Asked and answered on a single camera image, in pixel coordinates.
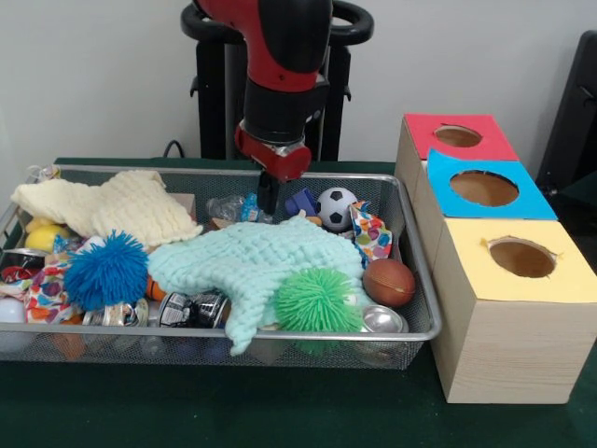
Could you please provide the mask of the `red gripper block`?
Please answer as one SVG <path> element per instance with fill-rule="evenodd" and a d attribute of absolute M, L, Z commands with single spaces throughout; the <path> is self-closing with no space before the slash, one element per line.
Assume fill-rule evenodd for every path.
<path fill-rule="evenodd" d="M 235 143 L 244 156 L 257 162 L 264 170 L 258 180 L 257 206 L 264 213 L 274 215 L 278 205 L 279 182 L 301 178 L 311 163 L 311 151 L 303 140 L 285 146 L 261 142 L 245 129 L 244 120 L 237 126 Z"/>

